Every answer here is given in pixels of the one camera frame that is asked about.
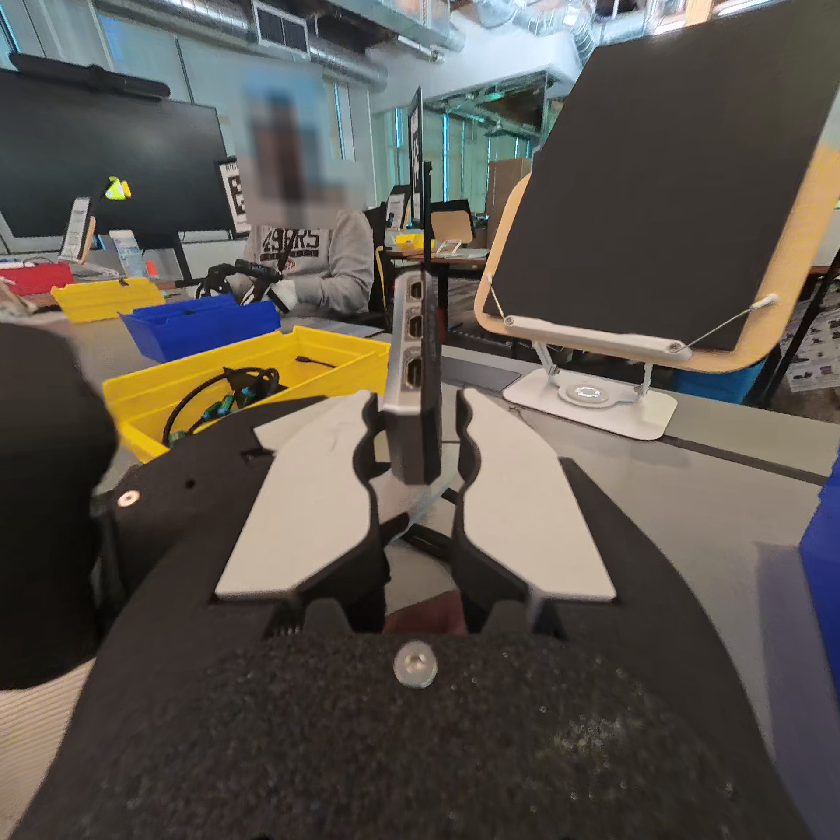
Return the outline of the blue plastic bin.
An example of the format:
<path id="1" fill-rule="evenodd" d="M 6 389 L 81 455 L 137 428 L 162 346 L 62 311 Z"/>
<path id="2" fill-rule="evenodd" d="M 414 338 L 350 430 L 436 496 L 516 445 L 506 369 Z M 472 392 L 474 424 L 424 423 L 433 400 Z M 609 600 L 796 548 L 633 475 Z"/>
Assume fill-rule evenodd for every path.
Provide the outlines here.
<path id="1" fill-rule="evenodd" d="M 120 318 L 140 354 L 160 364 L 280 329 L 272 302 L 241 306 L 231 295 L 139 308 Z"/>
<path id="2" fill-rule="evenodd" d="M 839 682 L 839 459 L 821 489 L 817 507 L 800 542 L 805 578 L 826 659 Z"/>

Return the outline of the silver ventilation duct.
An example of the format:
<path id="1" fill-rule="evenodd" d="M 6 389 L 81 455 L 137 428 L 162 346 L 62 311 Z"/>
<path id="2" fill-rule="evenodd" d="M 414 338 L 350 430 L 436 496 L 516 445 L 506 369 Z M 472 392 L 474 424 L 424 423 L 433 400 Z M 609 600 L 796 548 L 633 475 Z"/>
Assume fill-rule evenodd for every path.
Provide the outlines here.
<path id="1" fill-rule="evenodd" d="M 387 70 L 372 60 L 309 32 L 304 18 L 257 3 L 250 11 L 233 2 L 94 1 L 109 16 L 183 35 L 242 54 L 308 60 L 331 77 L 380 92 Z"/>

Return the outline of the red storage bin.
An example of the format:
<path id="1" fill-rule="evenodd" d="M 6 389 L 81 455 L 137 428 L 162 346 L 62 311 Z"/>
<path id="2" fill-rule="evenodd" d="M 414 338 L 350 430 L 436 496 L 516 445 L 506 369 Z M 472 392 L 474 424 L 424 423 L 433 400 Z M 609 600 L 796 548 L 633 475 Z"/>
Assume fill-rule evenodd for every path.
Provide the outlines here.
<path id="1" fill-rule="evenodd" d="M 3 261 L 1 278 L 13 294 L 21 298 L 48 295 L 54 288 L 62 289 L 76 282 L 67 265 L 53 262 L 30 265 Z"/>

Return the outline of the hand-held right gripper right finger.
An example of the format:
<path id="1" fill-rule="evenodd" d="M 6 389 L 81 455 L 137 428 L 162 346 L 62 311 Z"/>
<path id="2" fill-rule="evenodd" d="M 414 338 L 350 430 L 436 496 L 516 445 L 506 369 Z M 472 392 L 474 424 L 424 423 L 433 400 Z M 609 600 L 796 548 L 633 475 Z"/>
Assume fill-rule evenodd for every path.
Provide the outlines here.
<path id="1" fill-rule="evenodd" d="M 616 606 L 617 590 L 555 449 L 488 395 L 456 396 L 451 574 L 479 633 L 503 603 L 528 630 L 558 604 Z"/>

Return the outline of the yellow storage box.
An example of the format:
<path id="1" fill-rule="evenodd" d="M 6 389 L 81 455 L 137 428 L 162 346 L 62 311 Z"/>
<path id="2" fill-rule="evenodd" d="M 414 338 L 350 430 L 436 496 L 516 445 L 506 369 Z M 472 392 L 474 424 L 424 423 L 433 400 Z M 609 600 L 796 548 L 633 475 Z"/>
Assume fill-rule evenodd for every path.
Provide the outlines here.
<path id="1" fill-rule="evenodd" d="M 49 294 L 73 324 L 120 319 L 165 304 L 161 289 L 144 277 L 71 283 L 52 287 Z"/>

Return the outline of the printed marker board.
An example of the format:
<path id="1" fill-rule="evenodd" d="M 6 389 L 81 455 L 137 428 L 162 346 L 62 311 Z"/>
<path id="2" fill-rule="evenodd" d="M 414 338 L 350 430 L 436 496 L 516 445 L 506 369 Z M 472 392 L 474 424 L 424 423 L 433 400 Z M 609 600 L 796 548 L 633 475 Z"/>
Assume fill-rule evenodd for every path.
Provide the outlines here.
<path id="1" fill-rule="evenodd" d="M 230 216 L 229 232 L 235 239 L 249 236 L 250 223 L 245 210 L 245 195 L 238 168 L 238 158 L 229 156 L 217 162 L 217 170 Z"/>

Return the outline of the yellow plastic bin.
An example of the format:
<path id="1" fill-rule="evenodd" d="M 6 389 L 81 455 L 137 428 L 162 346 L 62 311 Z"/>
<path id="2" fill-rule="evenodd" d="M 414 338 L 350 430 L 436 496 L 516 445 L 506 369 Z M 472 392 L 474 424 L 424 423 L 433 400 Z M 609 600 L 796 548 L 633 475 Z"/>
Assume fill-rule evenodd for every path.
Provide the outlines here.
<path id="1" fill-rule="evenodd" d="M 235 411 L 226 370 L 277 371 L 280 389 L 267 403 L 359 390 L 382 394 L 389 353 L 387 341 L 296 327 L 107 380 L 102 393 L 122 445 L 147 464 L 208 408 L 229 403 Z"/>

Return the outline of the grey video switch box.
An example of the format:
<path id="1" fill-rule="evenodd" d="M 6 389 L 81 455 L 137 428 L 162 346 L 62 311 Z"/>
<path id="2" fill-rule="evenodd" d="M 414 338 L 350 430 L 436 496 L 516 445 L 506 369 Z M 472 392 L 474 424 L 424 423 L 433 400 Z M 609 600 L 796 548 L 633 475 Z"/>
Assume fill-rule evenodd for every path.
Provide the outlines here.
<path id="1" fill-rule="evenodd" d="M 392 472 L 427 486 L 442 467 L 442 375 L 436 278 L 425 269 L 395 280 L 392 338 L 381 411 Z"/>

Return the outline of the white panel base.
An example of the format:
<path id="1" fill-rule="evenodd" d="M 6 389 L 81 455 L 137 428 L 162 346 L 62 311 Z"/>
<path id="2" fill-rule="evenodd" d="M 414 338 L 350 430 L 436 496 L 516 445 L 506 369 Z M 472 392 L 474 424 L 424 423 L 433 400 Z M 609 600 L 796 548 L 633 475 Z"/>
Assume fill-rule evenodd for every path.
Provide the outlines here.
<path id="1" fill-rule="evenodd" d="M 532 371 L 506 388 L 510 404 L 552 415 L 625 438 L 651 442 L 662 438 L 677 400 L 641 385 L 602 377 L 544 369 Z"/>

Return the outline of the large black monitor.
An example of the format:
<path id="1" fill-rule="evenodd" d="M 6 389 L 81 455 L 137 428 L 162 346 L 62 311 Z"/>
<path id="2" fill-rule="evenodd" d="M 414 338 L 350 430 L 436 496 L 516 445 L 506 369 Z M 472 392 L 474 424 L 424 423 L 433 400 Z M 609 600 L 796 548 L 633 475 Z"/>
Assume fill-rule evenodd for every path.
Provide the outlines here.
<path id="1" fill-rule="evenodd" d="M 1 212 L 15 239 L 56 238 L 73 202 L 98 230 L 162 237 L 232 228 L 213 107 L 138 98 L 2 70 Z"/>

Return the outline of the dark grey divider panel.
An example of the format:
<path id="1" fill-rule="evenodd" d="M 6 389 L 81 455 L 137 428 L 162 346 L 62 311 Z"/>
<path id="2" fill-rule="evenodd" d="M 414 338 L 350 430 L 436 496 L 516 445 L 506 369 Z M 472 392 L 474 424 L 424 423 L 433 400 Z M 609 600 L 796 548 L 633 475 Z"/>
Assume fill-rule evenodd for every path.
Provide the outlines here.
<path id="1" fill-rule="evenodd" d="M 838 200 L 838 12 L 597 47 L 510 195 L 480 326 L 704 373 L 767 356 Z"/>

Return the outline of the grey desk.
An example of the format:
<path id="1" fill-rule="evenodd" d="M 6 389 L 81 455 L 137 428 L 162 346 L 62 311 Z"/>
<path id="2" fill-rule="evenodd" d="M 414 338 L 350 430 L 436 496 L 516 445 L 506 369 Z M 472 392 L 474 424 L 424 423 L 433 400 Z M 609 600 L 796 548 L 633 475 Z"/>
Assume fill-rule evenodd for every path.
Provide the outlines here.
<path id="1" fill-rule="evenodd" d="M 98 651 L 2 690 L 10 838 L 838 838 L 800 555 L 828 476 L 491 397 L 558 453 L 617 605 L 528 630 L 503 603 L 479 633 L 456 584 L 380 633 L 334 600 L 219 605 L 270 465 L 254 427 L 324 398 L 216 422 L 91 504 Z"/>

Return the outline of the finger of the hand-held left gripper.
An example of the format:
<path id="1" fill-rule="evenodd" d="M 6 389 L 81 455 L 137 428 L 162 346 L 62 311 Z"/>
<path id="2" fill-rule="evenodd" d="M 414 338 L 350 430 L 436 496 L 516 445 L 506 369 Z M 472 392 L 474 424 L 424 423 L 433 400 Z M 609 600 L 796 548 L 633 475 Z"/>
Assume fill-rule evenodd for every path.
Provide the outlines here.
<path id="1" fill-rule="evenodd" d="M 277 419 L 256 425 L 254 435 L 262 448 L 280 451 L 295 436 L 314 436 L 317 444 L 326 444 L 327 450 L 335 447 L 333 440 L 338 432 L 362 429 L 364 409 L 372 392 L 326 397 L 315 403 L 299 407 Z"/>
<path id="2" fill-rule="evenodd" d="M 418 522 L 435 504 L 436 486 L 407 486 L 392 472 L 384 472 L 371 480 L 380 525 L 407 518 L 408 524 Z"/>

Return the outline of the white paper sign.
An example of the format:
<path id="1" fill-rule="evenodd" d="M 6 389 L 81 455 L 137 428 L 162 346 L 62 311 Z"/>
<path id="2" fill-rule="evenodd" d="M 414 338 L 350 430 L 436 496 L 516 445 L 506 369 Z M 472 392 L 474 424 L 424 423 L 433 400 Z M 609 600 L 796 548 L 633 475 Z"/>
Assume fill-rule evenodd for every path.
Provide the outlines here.
<path id="1" fill-rule="evenodd" d="M 839 387 L 839 305 L 818 314 L 786 372 L 792 393 Z"/>

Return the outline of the black tripod stand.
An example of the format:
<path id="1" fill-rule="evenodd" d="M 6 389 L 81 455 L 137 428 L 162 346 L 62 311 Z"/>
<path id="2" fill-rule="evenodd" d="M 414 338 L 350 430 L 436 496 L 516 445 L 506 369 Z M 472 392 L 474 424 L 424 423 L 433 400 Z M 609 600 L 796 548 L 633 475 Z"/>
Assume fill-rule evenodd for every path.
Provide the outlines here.
<path id="1" fill-rule="evenodd" d="M 407 148 L 411 179 L 412 222 L 423 230 L 422 266 L 432 273 L 431 174 L 432 164 L 424 155 L 424 95 L 417 87 L 407 113 Z"/>

